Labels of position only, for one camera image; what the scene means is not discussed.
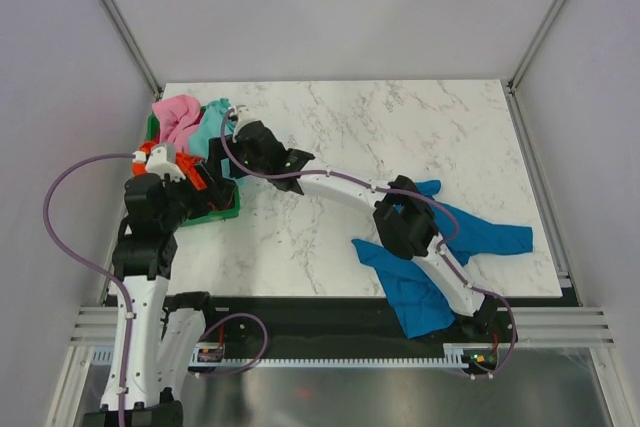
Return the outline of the teal t shirt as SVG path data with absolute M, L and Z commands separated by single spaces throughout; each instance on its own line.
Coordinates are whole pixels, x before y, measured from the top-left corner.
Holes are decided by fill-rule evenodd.
M 221 133 L 223 117 L 231 106 L 228 98 L 219 98 L 212 100 L 204 107 L 197 128 L 188 139 L 187 152 L 190 155 L 208 158 L 209 140 L 217 138 Z

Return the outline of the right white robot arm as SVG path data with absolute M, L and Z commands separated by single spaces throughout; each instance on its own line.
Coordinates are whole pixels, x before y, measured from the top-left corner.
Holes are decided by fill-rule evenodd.
M 382 247 L 426 274 L 458 316 L 465 338 L 481 340 L 493 330 L 499 301 L 473 285 L 448 248 L 435 220 L 435 212 L 446 209 L 420 194 L 408 177 L 380 183 L 335 171 L 309 152 L 285 148 L 259 120 L 209 140 L 208 161 L 219 166 L 224 159 L 233 178 L 255 176 L 281 191 L 329 199 L 371 215 Z

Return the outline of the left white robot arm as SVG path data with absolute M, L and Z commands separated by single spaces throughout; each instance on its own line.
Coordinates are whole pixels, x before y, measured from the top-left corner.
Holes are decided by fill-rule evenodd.
M 236 185 L 217 174 L 197 189 L 189 179 L 146 173 L 125 184 L 126 216 L 112 254 L 117 327 L 109 379 L 85 426 L 180 426 L 180 392 L 197 340 L 219 329 L 202 291 L 166 297 L 175 233 L 190 218 L 236 203 Z

